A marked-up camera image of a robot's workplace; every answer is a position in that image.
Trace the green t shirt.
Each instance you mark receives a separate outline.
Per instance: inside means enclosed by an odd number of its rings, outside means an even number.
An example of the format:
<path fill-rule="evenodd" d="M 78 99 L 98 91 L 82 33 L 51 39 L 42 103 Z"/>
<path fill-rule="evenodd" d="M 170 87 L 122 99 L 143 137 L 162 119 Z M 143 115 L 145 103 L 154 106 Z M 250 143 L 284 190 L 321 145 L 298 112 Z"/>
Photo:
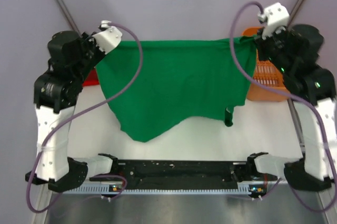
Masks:
<path fill-rule="evenodd" d="M 232 125 L 250 82 L 229 39 L 124 41 L 97 66 L 98 80 L 121 130 L 148 142 L 190 117 Z"/>

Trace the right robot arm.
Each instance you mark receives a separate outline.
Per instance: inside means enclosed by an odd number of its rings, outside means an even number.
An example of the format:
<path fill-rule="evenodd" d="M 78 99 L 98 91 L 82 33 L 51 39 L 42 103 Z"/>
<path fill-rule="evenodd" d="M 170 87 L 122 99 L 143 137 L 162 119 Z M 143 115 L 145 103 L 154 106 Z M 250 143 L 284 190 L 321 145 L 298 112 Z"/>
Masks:
<path fill-rule="evenodd" d="M 261 79 L 255 80 L 254 85 L 308 106 L 310 111 L 301 117 L 305 154 L 300 159 L 266 152 L 252 154 L 253 162 L 245 167 L 246 174 L 253 180 L 264 174 L 278 176 L 296 190 L 329 189 L 336 177 L 336 88 L 333 74 L 317 63 L 324 38 L 317 28 L 306 24 L 290 29 L 281 26 L 269 37 L 263 37 L 264 31 L 265 28 L 258 29 L 254 39 L 258 59 L 276 68 L 285 90 Z"/>

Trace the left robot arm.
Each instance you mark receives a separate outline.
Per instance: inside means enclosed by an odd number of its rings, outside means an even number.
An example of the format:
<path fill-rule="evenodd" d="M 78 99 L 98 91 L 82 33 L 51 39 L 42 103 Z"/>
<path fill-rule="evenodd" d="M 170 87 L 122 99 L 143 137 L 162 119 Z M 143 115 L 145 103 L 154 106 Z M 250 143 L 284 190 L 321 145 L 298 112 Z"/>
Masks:
<path fill-rule="evenodd" d="M 48 42 L 48 69 L 34 83 L 38 161 L 36 168 L 26 174 L 26 180 L 35 185 L 47 184 L 49 190 L 61 193 L 78 188 L 97 175 L 108 180 L 118 177 L 119 167 L 109 154 L 69 157 L 68 133 L 83 83 L 121 38 L 122 33 L 112 27 L 92 35 L 63 31 Z"/>

